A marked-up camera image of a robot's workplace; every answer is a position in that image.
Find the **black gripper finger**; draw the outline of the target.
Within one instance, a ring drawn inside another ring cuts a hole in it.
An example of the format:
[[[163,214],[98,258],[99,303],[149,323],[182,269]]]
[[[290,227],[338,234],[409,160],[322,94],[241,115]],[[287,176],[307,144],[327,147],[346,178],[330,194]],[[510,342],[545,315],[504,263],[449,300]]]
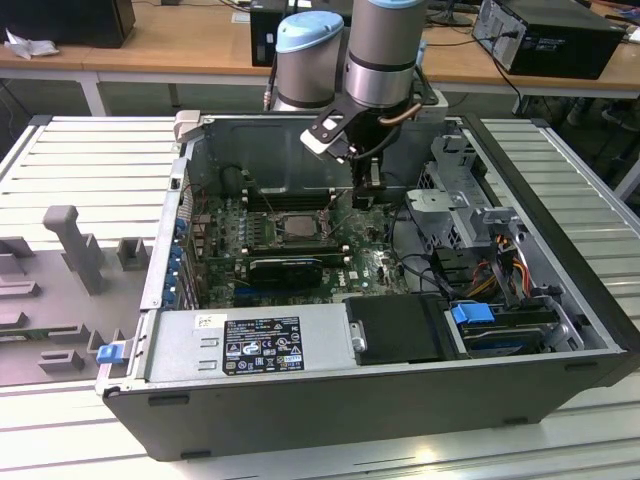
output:
[[[369,159],[351,162],[352,207],[369,210],[374,203],[375,189],[371,184],[371,161]]]
[[[373,156],[369,162],[368,189],[382,191],[386,189],[386,180],[381,172],[381,158]]]

